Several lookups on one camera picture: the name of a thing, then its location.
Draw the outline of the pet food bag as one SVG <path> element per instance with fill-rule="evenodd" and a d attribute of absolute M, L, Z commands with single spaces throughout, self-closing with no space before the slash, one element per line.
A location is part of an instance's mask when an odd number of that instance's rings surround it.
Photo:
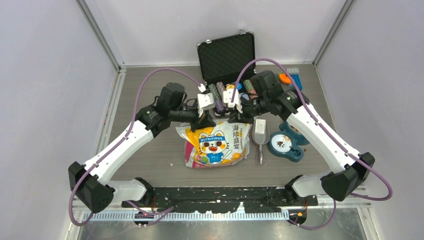
<path fill-rule="evenodd" d="M 191 130 L 189 124 L 175 128 L 184 139 L 185 166 L 192 169 L 226 167 L 237 164 L 250 153 L 251 124 L 216 120 L 214 127 Z"/>

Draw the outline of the metal food scoop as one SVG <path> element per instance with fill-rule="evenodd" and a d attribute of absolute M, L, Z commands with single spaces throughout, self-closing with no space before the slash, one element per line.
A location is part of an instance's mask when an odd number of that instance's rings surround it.
<path fill-rule="evenodd" d="M 263 164 L 264 154 L 263 146 L 270 140 L 270 132 L 268 123 L 265 119 L 257 118 L 253 123 L 252 140 L 258 148 L 258 162 Z"/>

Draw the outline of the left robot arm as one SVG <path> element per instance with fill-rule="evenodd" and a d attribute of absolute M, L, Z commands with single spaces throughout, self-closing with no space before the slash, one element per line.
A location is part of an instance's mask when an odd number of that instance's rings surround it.
<path fill-rule="evenodd" d="M 209 110 L 215 107 L 213 95 L 201 86 L 193 105 L 184 101 L 185 88 L 170 82 L 154 102 L 140 110 L 128 127 L 105 149 L 84 164 L 74 162 L 68 168 L 70 187 L 78 199 L 96 214 L 111 203 L 134 201 L 141 207 L 153 202 L 154 189 L 144 179 L 112 181 L 112 176 L 138 149 L 152 141 L 172 122 L 189 123 L 193 130 L 213 127 Z"/>

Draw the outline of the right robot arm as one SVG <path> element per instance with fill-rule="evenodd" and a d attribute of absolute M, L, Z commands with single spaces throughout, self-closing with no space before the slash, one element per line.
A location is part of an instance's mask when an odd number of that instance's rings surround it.
<path fill-rule="evenodd" d="M 326 161 L 328 171 L 314 175 L 299 175 L 286 184 L 285 198 L 299 205 L 307 196 L 328 195 L 342 202 L 368 177 L 375 163 L 369 152 L 360 153 L 341 139 L 319 116 L 303 94 L 291 87 L 284 89 L 275 74 L 262 71 L 250 78 L 257 95 L 242 103 L 242 113 L 235 120 L 252 120 L 265 113 L 279 116 L 297 129 Z"/>

